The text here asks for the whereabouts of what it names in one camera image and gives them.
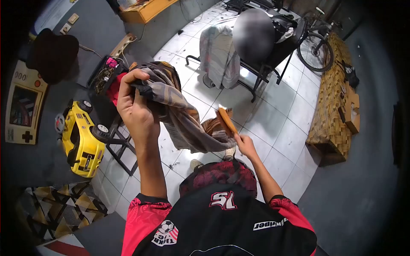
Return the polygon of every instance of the person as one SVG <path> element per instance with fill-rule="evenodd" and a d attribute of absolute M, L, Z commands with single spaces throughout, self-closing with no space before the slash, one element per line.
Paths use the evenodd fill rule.
<path fill-rule="evenodd" d="M 313 255 L 317 239 L 312 226 L 283 195 L 248 136 L 235 134 L 235 139 L 254 167 L 265 203 L 256 200 L 254 173 L 230 149 L 220 163 L 193 160 L 194 171 L 171 206 L 159 155 L 158 116 L 130 86 L 148 78 L 132 70 L 118 93 L 117 109 L 134 140 L 141 174 L 141 193 L 128 209 L 122 255 Z"/>

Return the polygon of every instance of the bicycle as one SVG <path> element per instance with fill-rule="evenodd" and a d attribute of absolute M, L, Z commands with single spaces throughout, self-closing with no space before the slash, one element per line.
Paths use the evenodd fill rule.
<path fill-rule="evenodd" d="M 342 28 L 342 25 L 334 21 L 330 24 L 324 22 L 321 15 L 325 13 L 318 7 L 316 10 L 317 13 L 308 11 L 302 16 L 308 25 L 308 35 L 298 47 L 297 53 L 298 58 L 308 69 L 324 72 L 332 67 L 334 59 L 332 47 L 327 39 L 335 27 Z"/>

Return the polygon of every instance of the yellow toy car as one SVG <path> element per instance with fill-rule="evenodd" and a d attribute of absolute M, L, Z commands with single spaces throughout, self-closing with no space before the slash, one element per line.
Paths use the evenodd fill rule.
<path fill-rule="evenodd" d="M 70 100 L 68 107 L 55 119 L 55 129 L 67 155 L 71 170 L 83 177 L 92 178 L 104 155 L 109 138 L 104 125 L 94 125 L 89 113 L 93 107 L 88 101 Z"/>

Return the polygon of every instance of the wooden shelf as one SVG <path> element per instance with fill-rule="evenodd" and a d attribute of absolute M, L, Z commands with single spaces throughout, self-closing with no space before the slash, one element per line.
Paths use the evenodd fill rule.
<path fill-rule="evenodd" d="M 150 0 L 143 5 L 130 7 L 121 12 L 121 17 L 128 23 L 146 24 L 156 15 L 178 0 Z"/>

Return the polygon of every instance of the light switch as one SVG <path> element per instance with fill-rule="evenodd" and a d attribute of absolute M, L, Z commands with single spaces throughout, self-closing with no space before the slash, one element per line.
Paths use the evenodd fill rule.
<path fill-rule="evenodd" d="M 77 14 L 72 14 L 71 17 L 68 19 L 68 22 L 71 25 L 74 25 L 74 23 L 78 20 L 78 15 Z"/>

